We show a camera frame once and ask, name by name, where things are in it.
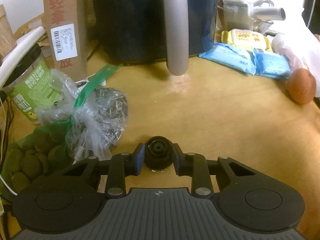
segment black jar lid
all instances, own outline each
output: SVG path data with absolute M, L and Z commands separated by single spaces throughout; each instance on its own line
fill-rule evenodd
M 36 43 L 13 70 L 8 80 L 4 84 L 4 87 L 10 85 L 19 76 L 21 76 L 36 61 L 40 54 L 41 48 L 38 43 Z

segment cardboard box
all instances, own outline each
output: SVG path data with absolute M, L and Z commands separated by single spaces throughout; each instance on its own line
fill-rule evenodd
M 73 81 L 87 77 L 86 0 L 44 0 L 45 25 L 55 68 Z

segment clear plastic bag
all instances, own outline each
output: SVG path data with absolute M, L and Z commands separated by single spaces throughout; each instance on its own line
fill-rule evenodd
M 109 149 L 117 145 L 124 131 L 128 116 L 125 95 L 112 88 L 96 88 L 115 69 L 104 67 L 81 92 L 67 75 L 51 70 L 52 86 L 61 91 L 62 98 L 52 107 L 35 111 L 43 126 L 69 122 L 65 141 L 76 162 L 93 155 L 110 159 Z
M 42 126 L 50 125 L 53 122 L 66 121 L 73 113 L 73 105 L 80 91 L 73 80 L 65 73 L 51 69 L 51 86 L 60 91 L 61 98 L 51 107 L 37 107 L 35 113 Z
M 125 95 L 112 88 L 96 88 L 85 104 L 75 109 L 66 143 L 75 161 L 89 156 L 100 160 L 111 158 L 110 150 L 118 144 L 127 123 Z

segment white plastic bag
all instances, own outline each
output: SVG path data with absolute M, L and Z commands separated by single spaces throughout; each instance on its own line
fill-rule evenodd
M 277 34 L 272 41 L 272 50 L 285 55 L 291 71 L 308 69 L 316 79 L 316 97 L 320 97 L 320 42 L 306 27 L 302 16 L 292 19 L 286 34 Z

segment white cable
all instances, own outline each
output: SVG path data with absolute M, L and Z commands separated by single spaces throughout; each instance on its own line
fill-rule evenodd
M 4 179 L 2 178 L 1 175 L 0 175 L 0 179 L 2 180 L 3 184 L 5 184 L 5 186 L 7 187 L 7 189 L 8 189 L 13 195 L 17 195 L 17 193 L 15 193 L 15 192 L 9 187 L 9 185 L 4 181 Z
M 4 106 L 3 106 L 3 103 L 2 103 L 1 97 L 0 97 L 0 103 L 1 103 L 1 107 L 2 107 L 3 112 L 4 112 L 4 120 L 5 120 L 5 122 L 4 122 L 4 130 L 5 130 L 7 115 L 6 115 L 6 113 L 5 113 L 5 109 L 4 109 Z M 4 134 L 4 132 L 3 132 L 3 139 L 1 140 L 1 158 L 0 158 L 1 161 L 2 161 L 2 156 L 3 156 L 3 152 L 2 152 L 2 151 L 3 151 L 4 136 L 5 136 L 5 134 Z M 9 187 L 9 185 L 4 181 L 4 179 L 2 178 L 1 175 L 0 175 L 0 179 L 1 179 L 1 181 L 3 182 L 3 184 L 7 187 L 7 189 L 8 189 L 12 194 L 17 195 L 17 193 L 15 193 L 15 192 Z

